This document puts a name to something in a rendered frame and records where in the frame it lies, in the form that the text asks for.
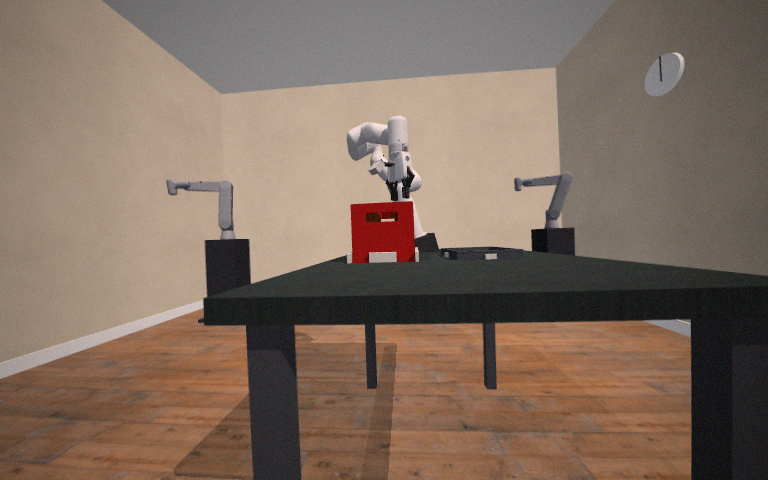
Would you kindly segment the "red divided crate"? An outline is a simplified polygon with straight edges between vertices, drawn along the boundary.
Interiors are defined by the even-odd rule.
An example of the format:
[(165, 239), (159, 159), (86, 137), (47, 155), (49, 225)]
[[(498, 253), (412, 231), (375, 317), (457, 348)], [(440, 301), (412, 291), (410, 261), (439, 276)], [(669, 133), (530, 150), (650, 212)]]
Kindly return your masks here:
[[(369, 263), (370, 252), (396, 252), (397, 262), (415, 261), (413, 201), (351, 205), (352, 262)], [(366, 213), (398, 221), (366, 222)]]

